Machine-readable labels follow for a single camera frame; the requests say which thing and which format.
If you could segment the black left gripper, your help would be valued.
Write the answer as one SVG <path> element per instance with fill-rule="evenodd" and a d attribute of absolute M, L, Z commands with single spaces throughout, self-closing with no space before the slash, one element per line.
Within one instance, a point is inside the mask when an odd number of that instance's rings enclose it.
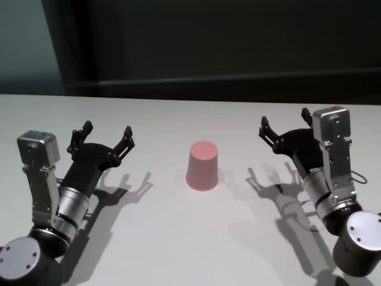
<path fill-rule="evenodd" d="M 73 130 L 67 152 L 73 161 L 60 183 L 60 187 L 76 191 L 94 191 L 102 174 L 121 165 L 121 160 L 135 147 L 133 131 L 127 126 L 122 139 L 113 148 L 102 144 L 84 143 L 93 130 L 91 121 L 86 121 L 79 130 Z"/>

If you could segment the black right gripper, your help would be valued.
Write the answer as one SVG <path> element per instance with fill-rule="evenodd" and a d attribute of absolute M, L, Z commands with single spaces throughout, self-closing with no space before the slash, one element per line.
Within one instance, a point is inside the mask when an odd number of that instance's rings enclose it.
<path fill-rule="evenodd" d="M 312 128 L 312 115 L 304 107 L 301 116 Z M 314 138 L 312 129 L 295 129 L 278 135 L 271 127 L 266 116 L 261 118 L 259 136 L 271 147 L 275 154 L 290 157 L 301 176 L 308 176 L 312 169 L 323 166 L 322 151 Z"/>

